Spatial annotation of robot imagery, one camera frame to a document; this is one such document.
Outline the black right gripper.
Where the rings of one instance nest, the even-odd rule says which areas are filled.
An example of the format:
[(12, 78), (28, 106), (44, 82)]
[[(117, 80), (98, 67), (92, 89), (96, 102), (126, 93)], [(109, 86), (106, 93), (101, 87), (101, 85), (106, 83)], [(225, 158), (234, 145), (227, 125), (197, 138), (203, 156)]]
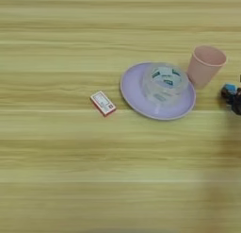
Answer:
[(238, 88), (234, 95), (234, 90), (223, 87), (221, 90), (221, 97), (228, 105), (232, 105), (232, 111), (235, 114), (241, 115), (241, 88)]

